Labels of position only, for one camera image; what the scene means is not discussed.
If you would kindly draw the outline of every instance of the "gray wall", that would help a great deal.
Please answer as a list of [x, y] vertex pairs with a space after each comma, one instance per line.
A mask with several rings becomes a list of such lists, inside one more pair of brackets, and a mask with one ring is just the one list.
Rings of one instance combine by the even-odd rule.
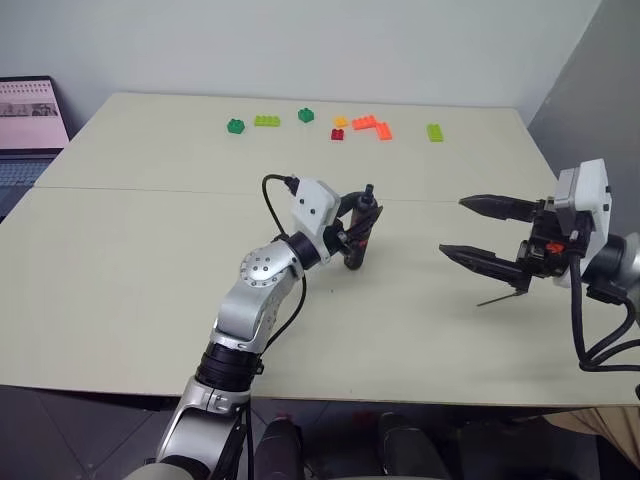
[[640, 1], [602, 2], [529, 131], [556, 173], [604, 158], [611, 232], [640, 231]]
[[529, 122], [600, 0], [0, 0], [0, 76], [76, 125], [114, 91], [498, 105]]

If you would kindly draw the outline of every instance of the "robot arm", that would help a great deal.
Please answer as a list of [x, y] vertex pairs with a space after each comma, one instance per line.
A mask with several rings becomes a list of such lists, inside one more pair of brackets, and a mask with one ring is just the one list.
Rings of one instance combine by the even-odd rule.
[[[338, 251], [349, 268], [362, 264], [382, 211], [373, 186], [341, 198], [322, 182], [295, 177], [284, 181], [295, 195], [297, 232], [276, 238], [242, 260], [196, 374], [188, 380], [164, 433], [153, 471], [146, 466], [128, 479], [235, 478], [245, 437], [251, 433], [242, 416], [250, 408], [251, 383], [262, 373], [261, 355], [270, 345], [282, 300], [298, 280], [304, 282], [305, 270], [328, 263]], [[351, 227], [345, 231], [339, 217], [352, 210]]]
[[[509, 296], [526, 293], [534, 276], [553, 277], [556, 285], [571, 287], [571, 319], [580, 368], [590, 372], [640, 371], [639, 365], [603, 365], [614, 355], [640, 346], [639, 340], [611, 346], [636, 321], [640, 237], [637, 233], [626, 238], [609, 234], [612, 200], [603, 160], [563, 170], [553, 198], [529, 202], [476, 195], [460, 203], [487, 217], [532, 222], [531, 234], [520, 244], [515, 261], [475, 247], [440, 245], [445, 255], [473, 272], [507, 282], [515, 289]], [[582, 334], [581, 282], [588, 284], [587, 296], [627, 308], [622, 325], [588, 350]], [[640, 386], [636, 394], [640, 397]]]

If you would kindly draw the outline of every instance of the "green lego brick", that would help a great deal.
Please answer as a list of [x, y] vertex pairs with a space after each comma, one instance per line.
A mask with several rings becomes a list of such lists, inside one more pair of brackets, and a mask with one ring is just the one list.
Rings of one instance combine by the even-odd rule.
[[315, 118], [315, 115], [313, 114], [312, 110], [309, 110], [305, 107], [301, 110], [298, 110], [298, 118], [304, 123], [309, 123]]
[[237, 120], [232, 118], [227, 123], [227, 131], [229, 133], [242, 133], [244, 131], [244, 122], [242, 120]]
[[256, 127], [279, 127], [280, 117], [277, 115], [256, 115], [253, 124]]
[[442, 130], [440, 130], [440, 125], [437, 123], [430, 123], [427, 125], [427, 135], [429, 136], [429, 140], [432, 142], [444, 142]]

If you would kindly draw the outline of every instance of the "orange lego brick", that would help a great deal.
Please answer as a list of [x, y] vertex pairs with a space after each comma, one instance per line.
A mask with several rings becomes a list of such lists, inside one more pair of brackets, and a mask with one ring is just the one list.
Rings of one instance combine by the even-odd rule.
[[366, 117], [354, 118], [351, 122], [351, 126], [354, 130], [362, 130], [363, 128], [373, 128], [376, 126], [376, 117], [373, 115], [367, 115]]
[[333, 119], [333, 124], [336, 128], [344, 128], [349, 126], [349, 120], [347, 117], [340, 116]]
[[376, 132], [380, 140], [391, 140], [391, 129], [386, 122], [376, 124]]

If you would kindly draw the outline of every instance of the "lego brick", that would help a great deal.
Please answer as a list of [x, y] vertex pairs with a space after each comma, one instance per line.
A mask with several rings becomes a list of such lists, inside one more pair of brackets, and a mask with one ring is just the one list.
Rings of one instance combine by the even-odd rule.
[[386, 122], [376, 124], [376, 133], [380, 140], [391, 140], [393, 138], [391, 136], [391, 129]]
[[340, 116], [333, 119], [333, 124], [336, 128], [344, 128], [349, 126], [349, 120], [347, 120], [347, 117]]
[[374, 128], [376, 126], [376, 117], [373, 115], [367, 115], [366, 117], [355, 118], [351, 122], [351, 126], [354, 130], [362, 130], [364, 128]]
[[344, 140], [344, 130], [341, 128], [331, 130], [331, 140]]
[[300, 121], [304, 123], [309, 123], [311, 120], [315, 118], [315, 115], [313, 114], [312, 110], [309, 110], [308, 108], [305, 107], [301, 110], [298, 110], [298, 118], [300, 119]]
[[242, 120], [232, 118], [229, 120], [229, 123], [227, 123], [227, 131], [229, 133], [242, 133], [244, 131], [244, 122]]
[[440, 129], [440, 125], [437, 123], [430, 123], [427, 125], [427, 136], [432, 142], [444, 142], [442, 130]]
[[253, 124], [256, 127], [279, 127], [280, 117], [277, 115], [256, 115]]

